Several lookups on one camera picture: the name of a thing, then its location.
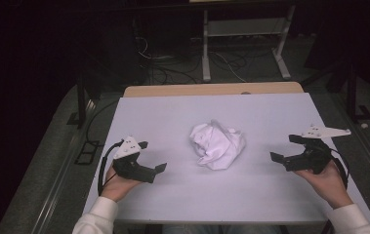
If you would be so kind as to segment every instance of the black cable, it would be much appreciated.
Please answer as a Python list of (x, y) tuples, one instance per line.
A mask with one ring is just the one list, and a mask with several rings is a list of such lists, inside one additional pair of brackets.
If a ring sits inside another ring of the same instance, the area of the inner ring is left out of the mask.
[(178, 65), (182, 64), (186, 61), (189, 61), (189, 57), (183, 56), (181, 54), (174, 54), (171, 56), (171, 58), (159, 58), (159, 59), (153, 59), (152, 62), (157, 65)]
[(103, 184), (103, 188), (105, 187), (105, 185), (112, 179), (114, 178), (115, 176), (117, 176), (117, 174), (114, 174), (112, 175), (108, 180), (105, 181), (105, 183)]
[(124, 140), (122, 139), (120, 142), (111, 145), (111, 147), (108, 148), (108, 150), (105, 152), (105, 155), (102, 158), (102, 163), (100, 164), (99, 181), (97, 183), (97, 189), (99, 191), (99, 196), (103, 192), (103, 186), (104, 186), (103, 175), (104, 175), (104, 170), (105, 170), (105, 165), (106, 165), (108, 155), (111, 152), (111, 150), (113, 150), (115, 147), (120, 147), (123, 142)]
[[(234, 66), (234, 67), (238, 67), (238, 68), (241, 68), (241, 67), (244, 67), (247, 65), (247, 61), (246, 61), (246, 56), (249, 55), (250, 52), (246, 52), (245, 55), (241, 56), (239, 55), (238, 53), (235, 53), (235, 52), (224, 52), (225, 54), (229, 54), (231, 56), (234, 56), (234, 57), (237, 57), (237, 58), (234, 58), (234, 59), (228, 59), (227, 62)], [(243, 64), (239, 64), (237, 63), (238, 60), (242, 60), (243, 61)]]
[(331, 149), (331, 151), (334, 151), (338, 155), (340, 155), (340, 157), (343, 159), (343, 163), (346, 166), (347, 172), (345, 171), (341, 161), (338, 158), (335, 158), (334, 156), (332, 156), (332, 159), (333, 159), (334, 163), (336, 164), (336, 166), (337, 166), (337, 168), (340, 172), (340, 175), (341, 175), (341, 178), (343, 180), (344, 186), (347, 188), (348, 185), (349, 185), (349, 162), (339, 151), (337, 151), (335, 149), (332, 149), (332, 148), (330, 148), (330, 149)]
[(165, 67), (162, 67), (162, 66), (159, 66), (159, 65), (154, 65), (153, 67), (154, 68), (157, 68), (158, 70), (164, 70), (164, 71), (169, 71), (169, 72), (173, 72), (173, 73), (178, 73), (178, 74), (182, 74), (183, 76), (186, 76), (187, 78), (189, 78), (189, 80), (187, 80), (186, 82), (184, 83), (180, 83), (180, 82), (175, 82), (177, 84), (186, 84), (188, 83), (188, 81), (193, 81), (195, 84), (197, 84), (197, 81), (196, 81), (196, 78), (193, 78), (192, 76), (188, 75), (187, 73), (188, 72), (191, 72), (193, 70), (195, 70), (198, 65), (200, 64), (200, 61), (196, 64), (195, 67), (193, 67), (190, 71), (177, 71), (177, 70), (174, 70), (174, 69), (169, 69), (169, 68), (165, 68)]
[(189, 78), (188, 80), (186, 80), (186, 81), (184, 81), (184, 82), (179, 82), (179, 81), (175, 81), (174, 80), (174, 78), (173, 78), (173, 76), (171, 76), (171, 80), (172, 80), (172, 84), (179, 84), (179, 85), (181, 85), (181, 84), (188, 84), (190, 81), (192, 81), (194, 84), (197, 84), (197, 81), (196, 81), (196, 79), (195, 78), (193, 78), (193, 77), (191, 77), (190, 75), (187, 75), (187, 74), (185, 74), (185, 73), (182, 73), (182, 72), (178, 72), (179, 74), (182, 74), (182, 75), (184, 75), (184, 76), (186, 76), (187, 78)]
[[(219, 64), (218, 64), (218, 62), (222, 62), (223, 64), (226, 64), (226, 65), (230, 65), (229, 63), (228, 63), (228, 61), (227, 60), (224, 60), (224, 58), (221, 58), (220, 56), (219, 56), (219, 54), (217, 54), (216, 52), (210, 52), (209, 54), (214, 54), (216, 57), (219, 57), (220, 59), (212, 59), (211, 57), (209, 57), (209, 59), (210, 59), (210, 61), (213, 63), (213, 64), (215, 64), (219, 69), (221, 69), (221, 70), (225, 70), (225, 71), (229, 71), (229, 67), (227, 66), (227, 67), (221, 67)], [(241, 66), (239, 66), (239, 67), (236, 67), (235, 69), (233, 69), (234, 71), (237, 71), (237, 70), (239, 70), (241, 68)]]
[[(221, 57), (221, 55), (220, 54), (218, 54), (218, 53), (212, 53), (212, 54), (214, 54), (216, 57), (218, 57), (219, 59), (218, 59), (218, 61), (215, 61), (214, 59), (212, 59), (212, 61), (213, 61), (213, 64), (215, 64), (218, 68), (220, 68), (220, 69), (222, 69), (222, 70), (229, 70), (229, 66), (231, 66), (232, 67), (232, 70), (233, 71), (237, 71), (237, 70), (239, 70), (240, 68), (242, 68), (242, 67), (244, 67), (245, 65), (246, 65), (246, 59), (245, 59), (245, 61), (244, 61), (244, 63), (245, 64), (243, 64), (243, 65), (241, 65), (241, 64), (238, 64), (237, 62), (235, 62), (235, 59), (233, 60), (233, 61), (229, 61), (227, 58), (225, 58), (225, 57)], [(223, 68), (223, 67), (220, 67), (218, 64), (217, 64), (217, 62), (220, 62), (220, 63), (223, 63), (223, 64), (225, 64), (226, 65), (226, 68)]]
[(86, 135), (85, 135), (85, 138), (86, 138), (86, 142), (90, 143), (91, 145), (94, 145), (96, 147), (103, 147), (103, 144), (99, 144), (99, 145), (96, 145), (94, 142), (92, 142), (90, 140), (90, 128), (91, 128), (91, 125), (92, 123), (94, 122), (94, 120), (96, 119), (97, 116), (99, 116), (104, 110), (106, 110), (107, 108), (109, 108), (110, 106), (112, 106), (114, 103), (117, 103), (118, 100), (106, 105), (105, 107), (103, 107), (100, 111), (98, 111), (94, 116), (93, 118), (91, 119), (90, 123), (88, 123), (88, 126), (87, 126), (87, 131), (86, 131)]
[(187, 70), (187, 71), (176, 71), (176, 70), (173, 70), (173, 69), (170, 69), (170, 68), (162, 67), (160, 64), (154, 64), (154, 66), (162, 67), (163, 69), (168, 70), (168, 71), (180, 72), (180, 73), (189, 73), (189, 72), (195, 71), (197, 69), (197, 67), (199, 67), (199, 64), (200, 64), (200, 59), (197, 60), (197, 64), (191, 70)]
[[(159, 71), (163, 72), (163, 74), (154, 74), (154, 67), (152, 67), (152, 68), (151, 68), (151, 70), (152, 70), (152, 78), (153, 78), (154, 80), (156, 80), (158, 83), (160, 83), (161, 85), (165, 85), (165, 84), (167, 84), (167, 79), (168, 79), (168, 77), (169, 77), (169, 75), (167, 74), (167, 72), (166, 72), (166, 71), (164, 71), (164, 70), (162, 70), (162, 69), (158, 69), (158, 68), (155, 68), (155, 69), (157, 69), (157, 70), (159, 70)], [(156, 77), (155, 77), (155, 76), (159, 76), (159, 75), (164, 75), (164, 80), (163, 80), (163, 81), (160, 81), (160, 80), (156, 79)]]

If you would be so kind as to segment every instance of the person's arm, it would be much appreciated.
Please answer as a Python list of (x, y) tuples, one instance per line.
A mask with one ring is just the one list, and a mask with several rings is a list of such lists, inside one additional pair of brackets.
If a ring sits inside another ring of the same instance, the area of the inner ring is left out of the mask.
[(370, 234), (370, 222), (353, 203), (333, 161), (319, 175), (308, 170), (296, 171), (295, 174), (309, 182), (315, 192), (334, 209), (327, 216), (337, 234)]
[(117, 202), (123, 199), (133, 187), (140, 184), (139, 181), (116, 175), (112, 167), (106, 174), (106, 180), (102, 195), (90, 211), (78, 219), (72, 231), (73, 234), (111, 234), (113, 222), (117, 217)]

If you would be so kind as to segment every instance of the metal stand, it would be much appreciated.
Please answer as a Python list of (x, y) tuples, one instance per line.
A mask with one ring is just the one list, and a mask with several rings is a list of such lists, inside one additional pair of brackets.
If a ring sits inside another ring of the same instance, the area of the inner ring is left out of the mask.
[(295, 6), (291, 6), (285, 18), (273, 19), (247, 19), (247, 20), (218, 20), (209, 21), (208, 11), (204, 11), (203, 21), (203, 82), (211, 81), (209, 58), (208, 58), (208, 39), (211, 36), (234, 36), (234, 35), (261, 35), (261, 34), (280, 34), (278, 46), (272, 49), (273, 57), (278, 65), (284, 80), (291, 79), (285, 61), (282, 58), (282, 50), (288, 35), (291, 20), (294, 15)]
[(77, 78), (77, 96), (78, 96), (78, 119), (77, 113), (72, 113), (69, 117), (68, 121), (66, 122), (67, 125), (78, 125), (78, 129), (81, 129), (82, 125), (87, 118), (87, 114), (85, 111), (86, 102), (85, 102), (85, 81), (82, 75)]
[(355, 74), (354, 67), (348, 56), (343, 56), (337, 61), (322, 69), (318, 73), (310, 76), (306, 80), (300, 82), (301, 86), (305, 87), (312, 82), (318, 80), (319, 78), (335, 72), (341, 72), (342, 69), (345, 71), (345, 74), (342, 74), (341, 77), (333, 77), (327, 84), (327, 89), (330, 91), (338, 92), (341, 87), (348, 82), (347, 85), (347, 114), (351, 118), (354, 124), (358, 123), (358, 120), (370, 120), (370, 111), (364, 105), (359, 105), (362, 114), (356, 114), (355, 101), (357, 96), (357, 76)]

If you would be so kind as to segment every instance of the dark background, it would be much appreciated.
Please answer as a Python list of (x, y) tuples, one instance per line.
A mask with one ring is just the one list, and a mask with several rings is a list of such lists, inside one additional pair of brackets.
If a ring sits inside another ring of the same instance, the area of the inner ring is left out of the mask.
[[(201, 30), (195, 26), (201, 20), (196, 12), (138, 18), (133, 13), (68, 11), (135, 4), (92, 2), (0, 0), (0, 220), (57, 106), (80, 76), (88, 77), (88, 91), (95, 98), (103, 87), (139, 85), (145, 76), (136, 36), (164, 39), (160, 44), (168, 50), (178, 48), (174, 45), (185, 49), (187, 38)], [(347, 55), (370, 82), (370, 4), (334, 2), (299, 6), (291, 35), (318, 33), (308, 67), (321, 69)]]

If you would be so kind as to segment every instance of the crumpled paper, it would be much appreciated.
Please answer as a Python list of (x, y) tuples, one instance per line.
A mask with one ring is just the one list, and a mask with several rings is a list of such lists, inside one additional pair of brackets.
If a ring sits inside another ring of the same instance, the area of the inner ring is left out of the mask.
[(197, 164), (212, 170), (227, 169), (246, 145), (244, 136), (217, 120), (193, 128), (190, 140), (200, 159)]

